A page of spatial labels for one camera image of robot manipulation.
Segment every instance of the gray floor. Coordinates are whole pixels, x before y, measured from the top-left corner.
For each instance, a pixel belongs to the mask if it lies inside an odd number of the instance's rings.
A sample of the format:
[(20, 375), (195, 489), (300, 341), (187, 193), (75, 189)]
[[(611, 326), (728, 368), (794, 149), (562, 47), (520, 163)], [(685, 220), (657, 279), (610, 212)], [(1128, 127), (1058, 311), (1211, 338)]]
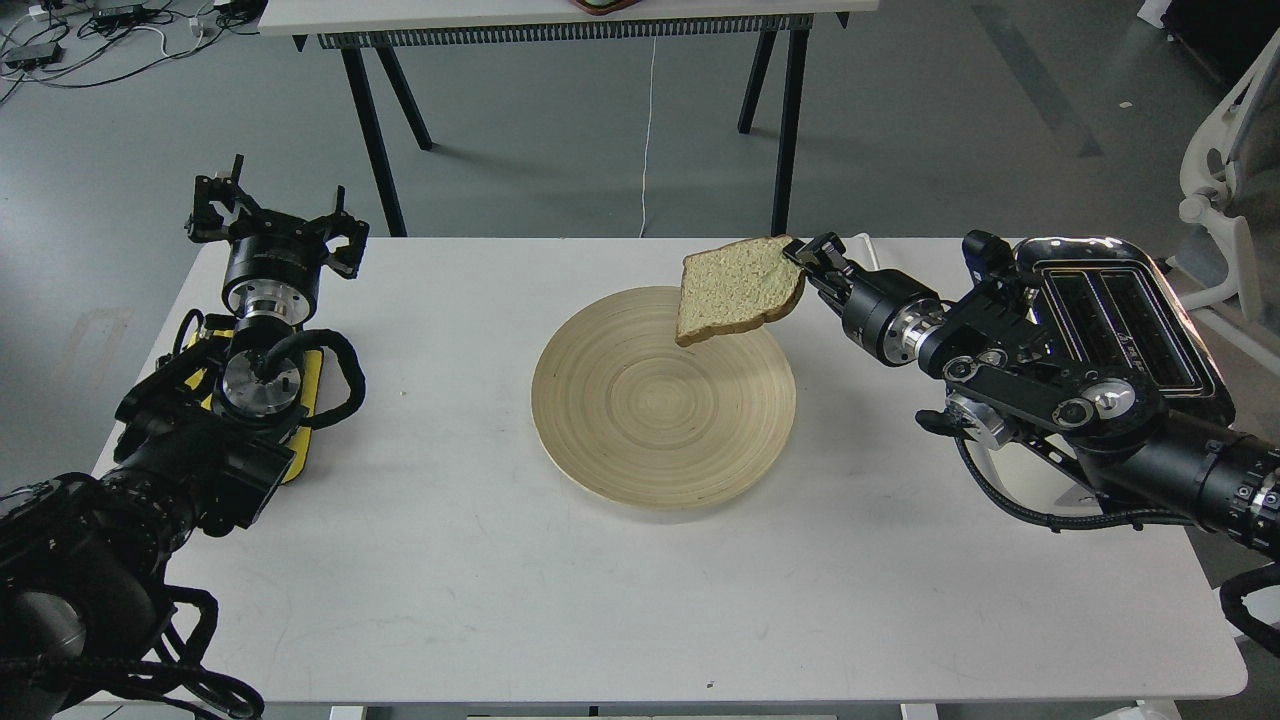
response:
[[(792, 233), (960, 236), (980, 227), (1107, 233), (1153, 255), (1174, 251), (1188, 232), (1175, 211), (1181, 154), (1222, 91), (1133, 17), (1139, 3), (883, 5), (855, 15), (847, 31), (819, 18)], [(19, 12), (0, 3), (0, 23)], [(180, 26), (169, 35), (172, 50), (193, 42)], [(649, 236), (768, 229), (782, 44), (758, 129), (744, 137), (733, 123), (753, 47), (749, 36), (658, 41)], [(77, 78), (111, 77), (157, 50), (157, 37), (140, 33)], [(652, 50), (636, 40), (402, 51), (440, 142), (431, 154), (416, 149), (371, 67), (410, 232), (635, 236)], [(375, 234), (385, 232), (340, 59), (315, 45), (298, 54), (283, 38), (229, 37), (102, 88), (23, 86), (0, 106), (0, 487), (91, 468), (195, 258), (182, 231), (192, 178), (225, 169), (236, 152), (247, 155), (243, 183), (265, 205), (317, 215), (344, 183), (348, 209)], [(584, 272), (611, 269), (585, 264)], [(1220, 360), (1238, 397), (1247, 396), (1245, 420), (1280, 437), (1266, 407), (1274, 378), (1229, 347)], [(1229, 544), (1198, 544), (1211, 578), (1257, 562)], [(1183, 703), (1184, 717), (1271, 717), (1280, 664), (1256, 648), (1247, 656), (1253, 680), (1243, 696)], [(946, 706), (942, 716), (1091, 717), (1111, 708), (973, 705)], [(832, 711), (896, 716), (888, 706)], [(115, 719), (175, 716), (129, 707)], [(268, 716), (324, 710), (279, 707)]]

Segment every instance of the white table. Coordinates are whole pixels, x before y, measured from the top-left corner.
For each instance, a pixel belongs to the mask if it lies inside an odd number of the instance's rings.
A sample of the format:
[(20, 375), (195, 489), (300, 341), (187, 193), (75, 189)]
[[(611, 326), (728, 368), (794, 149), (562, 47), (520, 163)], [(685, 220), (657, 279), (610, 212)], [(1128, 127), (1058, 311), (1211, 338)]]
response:
[(841, 23), (847, 23), (849, 13), (874, 10), (878, 5), (879, 0), (644, 0), (595, 17), (568, 0), (273, 0), (259, 22), (259, 29), (262, 35), (293, 36), (300, 51), (310, 33), (319, 35), (323, 47), (342, 50), (388, 232), (397, 237), (408, 234), (408, 231), (361, 49), (372, 47), (378, 53), (419, 147), (431, 150), (434, 141), (396, 58), (397, 46), (759, 32), (737, 120), (739, 132), (745, 135), (755, 118), (774, 38), (778, 31), (787, 31), (791, 41), (771, 222), (771, 234), (782, 234), (791, 205), (791, 173), (813, 17), (815, 13), (836, 13)]
[[(169, 580), (221, 605), (206, 666), (269, 701), (364, 705), (1244, 687), (1181, 529), (1055, 536), (1007, 518), (913, 421), (941, 386), (881, 366), (812, 293), (769, 325), (799, 398), (751, 491), (658, 514), (562, 477), (529, 407), (544, 343), (599, 297), (678, 284), (684, 255), (723, 242), (374, 240), (357, 281), (325, 273), (311, 327), (351, 338), (369, 398), (316, 434), (255, 527), (174, 557)], [(877, 249), (943, 296), (966, 290), (959, 240)], [(187, 307), (215, 309), (225, 258), (201, 251), (154, 355)]]

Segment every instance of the white cable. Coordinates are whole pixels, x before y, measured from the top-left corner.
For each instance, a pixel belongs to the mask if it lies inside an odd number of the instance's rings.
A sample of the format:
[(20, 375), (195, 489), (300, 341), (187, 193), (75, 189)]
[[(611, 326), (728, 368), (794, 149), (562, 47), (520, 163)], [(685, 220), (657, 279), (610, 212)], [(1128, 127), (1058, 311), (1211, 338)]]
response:
[(173, 58), (173, 55), (169, 54), (169, 47), (168, 47), (168, 45), (169, 45), (169, 36), (166, 36), (163, 29), (160, 29), (157, 27), (151, 27), (151, 26), (138, 26), (138, 29), (150, 29), (151, 32), (159, 35), (160, 36), (160, 54), (164, 55), (165, 58)]
[(640, 170), (640, 234), (649, 227), (649, 208), (645, 205), (645, 192), (649, 186), (649, 137), (653, 135), (653, 69), (658, 64), (658, 37), (653, 38), (653, 54), (649, 56), (649, 123), (644, 128), (644, 169)]
[(861, 240), (867, 245), (867, 255), (870, 258), (872, 270), (879, 269), (879, 258), (876, 255), (876, 245), (872, 243), (872, 236), (860, 232), (852, 237), (852, 240)]
[(187, 55), (191, 55), (196, 50), (200, 50), (202, 47), (200, 44), (205, 41), (205, 31), (206, 31), (205, 26), (200, 26), (200, 35), (196, 36), (196, 45), (191, 50), (183, 50), (182, 53), (175, 53), (173, 55), (165, 55), (165, 56), (166, 58), (173, 58), (173, 59), (186, 58)]
[(9, 32), (5, 33), (4, 42), (0, 42), (0, 53), (3, 53), (4, 49), (8, 47), (9, 44), (14, 41), (13, 40), (13, 33), (17, 32), (19, 27), (22, 27), (22, 23), (24, 23), (24, 22), (27, 22), (29, 19), (31, 19), (31, 15), (23, 14), (20, 18), (18, 18), (13, 23), (13, 27), (10, 27)]

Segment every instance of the bamboo plate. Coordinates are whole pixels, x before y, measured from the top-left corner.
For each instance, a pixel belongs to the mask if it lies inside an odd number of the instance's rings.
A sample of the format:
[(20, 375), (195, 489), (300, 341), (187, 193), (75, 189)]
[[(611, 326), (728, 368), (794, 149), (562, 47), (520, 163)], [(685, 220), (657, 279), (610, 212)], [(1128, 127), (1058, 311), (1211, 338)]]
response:
[(782, 452), (796, 387), (764, 328), (676, 345), (678, 287), (643, 287), (570, 318), (534, 370), (552, 461), (609, 500), (660, 510), (724, 502)]

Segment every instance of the bread slice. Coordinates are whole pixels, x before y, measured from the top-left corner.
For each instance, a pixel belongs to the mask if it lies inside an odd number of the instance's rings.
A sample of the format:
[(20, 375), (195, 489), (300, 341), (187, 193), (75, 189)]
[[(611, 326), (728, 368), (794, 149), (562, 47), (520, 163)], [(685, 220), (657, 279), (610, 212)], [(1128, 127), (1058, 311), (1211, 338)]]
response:
[(676, 345), (745, 333), (781, 320), (800, 301), (804, 275), (782, 255), (791, 237), (742, 240), (685, 258)]

